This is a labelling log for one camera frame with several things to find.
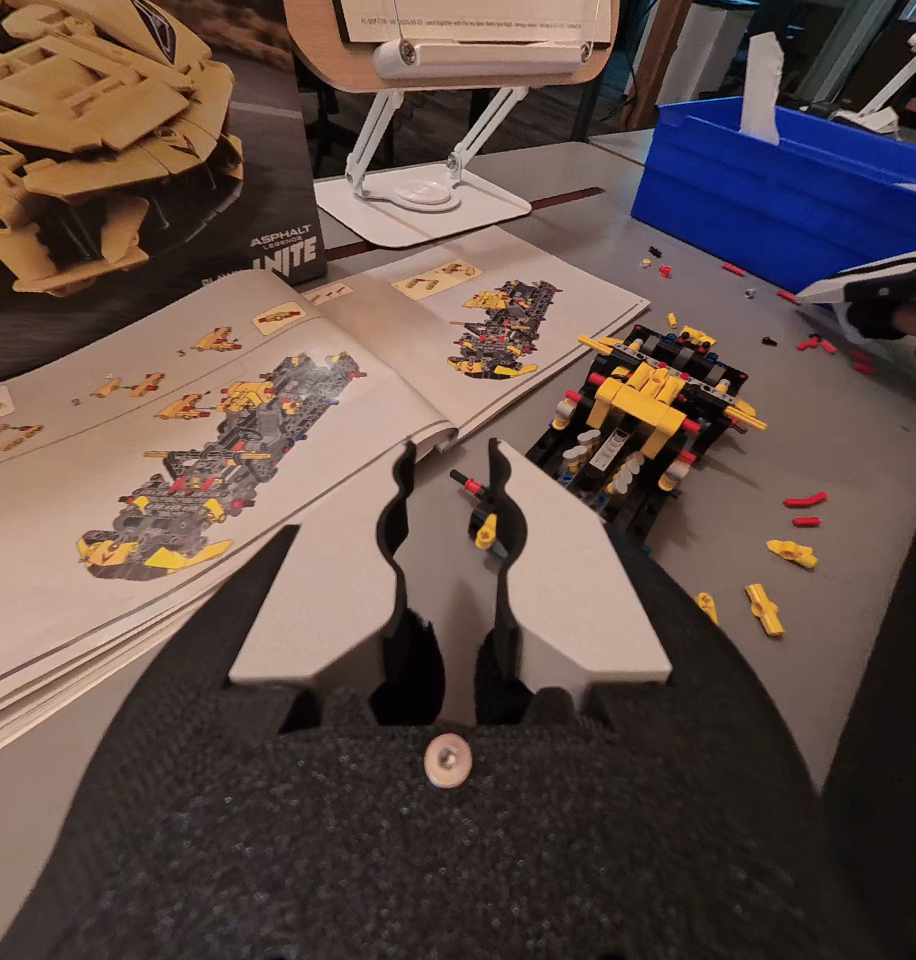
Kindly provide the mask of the lego instruction booklet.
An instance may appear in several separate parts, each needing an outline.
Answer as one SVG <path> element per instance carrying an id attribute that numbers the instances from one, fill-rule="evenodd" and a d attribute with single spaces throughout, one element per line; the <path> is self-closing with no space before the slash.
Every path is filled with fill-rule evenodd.
<path id="1" fill-rule="evenodd" d="M 0 382 L 0 749 L 399 442 L 448 449 L 650 305 L 499 227 L 339 286 L 237 272 Z"/>

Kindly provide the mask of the black lego set box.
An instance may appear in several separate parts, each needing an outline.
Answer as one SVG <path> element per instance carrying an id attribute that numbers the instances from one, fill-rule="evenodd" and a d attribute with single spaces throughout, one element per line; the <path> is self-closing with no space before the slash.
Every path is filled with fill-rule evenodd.
<path id="1" fill-rule="evenodd" d="M 240 270 L 324 275 L 279 1 L 0 1 L 0 381 Z"/>

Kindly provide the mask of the white paper slip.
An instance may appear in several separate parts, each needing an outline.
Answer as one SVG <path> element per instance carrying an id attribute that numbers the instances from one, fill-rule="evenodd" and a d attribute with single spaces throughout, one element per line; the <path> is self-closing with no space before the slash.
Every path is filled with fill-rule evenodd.
<path id="1" fill-rule="evenodd" d="M 739 131 L 772 146 L 780 145 L 776 109 L 785 54 L 777 35 L 767 31 L 750 39 Z"/>

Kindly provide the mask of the printed instruction sheet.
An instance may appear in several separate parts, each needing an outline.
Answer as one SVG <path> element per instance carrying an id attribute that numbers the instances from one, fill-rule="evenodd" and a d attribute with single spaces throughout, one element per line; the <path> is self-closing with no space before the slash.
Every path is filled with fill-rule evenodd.
<path id="1" fill-rule="evenodd" d="M 340 1 L 353 43 L 596 42 L 612 36 L 611 1 Z"/>

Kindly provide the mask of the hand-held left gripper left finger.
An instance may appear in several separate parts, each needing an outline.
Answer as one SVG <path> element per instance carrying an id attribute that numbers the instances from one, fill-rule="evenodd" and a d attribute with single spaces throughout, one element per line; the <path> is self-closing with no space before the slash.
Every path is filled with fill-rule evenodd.
<path id="1" fill-rule="evenodd" d="M 230 702 L 291 709 L 354 688 L 375 709 L 442 707 L 440 647 L 395 560 L 416 465 L 417 445 L 398 442 L 302 515 L 231 666 Z"/>

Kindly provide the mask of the scattered small lego pins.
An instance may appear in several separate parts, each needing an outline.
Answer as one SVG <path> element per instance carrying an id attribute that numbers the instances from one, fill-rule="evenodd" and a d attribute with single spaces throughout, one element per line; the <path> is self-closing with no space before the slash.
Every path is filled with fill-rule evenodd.
<path id="1" fill-rule="evenodd" d="M 835 362 L 860 376 L 884 371 L 868 349 L 847 346 L 816 309 L 737 262 L 665 244 L 649 246 L 635 269 L 635 281 L 653 302 L 647 322 L 709 362 L 757 375 L 765 361 L 785 370 L 798 359 L 827 356 L 828 366 Z M 678 330 L 669 328 L 670 312 L 678 318 Z"/>

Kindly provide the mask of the blue storage bin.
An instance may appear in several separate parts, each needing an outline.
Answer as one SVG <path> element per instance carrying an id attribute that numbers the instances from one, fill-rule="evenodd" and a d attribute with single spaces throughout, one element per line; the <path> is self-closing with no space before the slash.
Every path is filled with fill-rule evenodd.
<path id="1" fill-rule="evenodd" d="M 789 292 L 916 251 L 916 146 L 781 106 L 774 145 L 742 111 L 663 106 L 632 216 Z"/>

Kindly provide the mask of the yellow black lego car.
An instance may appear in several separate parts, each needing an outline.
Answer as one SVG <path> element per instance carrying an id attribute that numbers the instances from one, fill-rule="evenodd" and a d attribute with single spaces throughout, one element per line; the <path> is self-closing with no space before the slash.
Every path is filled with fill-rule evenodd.
<path id="1" fill-rule="evenodd" d="M 643 543 L 693 465 L 729 430 L 764 431 L 738 397 L 747 373 L 719 360 L 716 340 L 640 324 L 628 337 L 580 337 L 595 358 L 526 457 L 606 523 Z"/>

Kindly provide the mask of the black perforated mat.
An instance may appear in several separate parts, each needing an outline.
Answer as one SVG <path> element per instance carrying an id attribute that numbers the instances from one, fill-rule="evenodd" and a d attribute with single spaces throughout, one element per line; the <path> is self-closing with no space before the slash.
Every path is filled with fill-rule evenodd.
<path id="1" fill-rule="evenodd" d="M 885 956 L 916 959 L 916 532 L 823 804 L 836 856 Z"/>

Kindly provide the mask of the yellow lego axle connector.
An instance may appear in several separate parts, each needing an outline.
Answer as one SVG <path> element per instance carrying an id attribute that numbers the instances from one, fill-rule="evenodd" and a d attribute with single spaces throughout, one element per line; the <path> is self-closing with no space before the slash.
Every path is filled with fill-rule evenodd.
<path id="1" fill-rule="evenodd" d="M 764 585 L 754 583 L 745 587 L 752 615 L 760 621 L 764 632 L 773 639 L 785 635 L 779 607 L 767 594 Z"/>

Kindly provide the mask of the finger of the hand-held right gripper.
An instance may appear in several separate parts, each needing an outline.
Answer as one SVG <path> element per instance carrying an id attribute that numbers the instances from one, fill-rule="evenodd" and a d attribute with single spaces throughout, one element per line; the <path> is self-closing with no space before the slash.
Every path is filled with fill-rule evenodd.
<path id="1" fill-rule="evenodd" d="M 916 251 L 842 270 L 813 282 L 795 298 L 819 304 L 916 300 Z"/>

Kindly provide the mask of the wooden post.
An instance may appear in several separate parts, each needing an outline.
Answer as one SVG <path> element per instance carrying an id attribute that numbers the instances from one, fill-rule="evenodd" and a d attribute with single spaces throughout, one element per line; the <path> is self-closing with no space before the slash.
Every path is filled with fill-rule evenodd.
<path id="1" fill-rule="evenodd" d="M 658 4 L 644 54 L 634 70 L 632 93 L 623 116 L 625 131 L 647 129 L 656 121 L 658 96 L 691 9 L 692 1 L 662 1 Z"/>

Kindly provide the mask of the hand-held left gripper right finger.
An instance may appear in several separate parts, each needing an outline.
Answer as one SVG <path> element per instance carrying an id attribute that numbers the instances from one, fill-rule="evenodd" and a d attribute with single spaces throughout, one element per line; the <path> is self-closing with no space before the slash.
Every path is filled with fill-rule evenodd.
<path id="1" fill-rule="evenodd" d="M 499 559 L 492 647 L 500 678 L 565 690 L 663 684 L 672 665 L 597 514 L 508 441 L 488 441 L 473 542 Z"/>

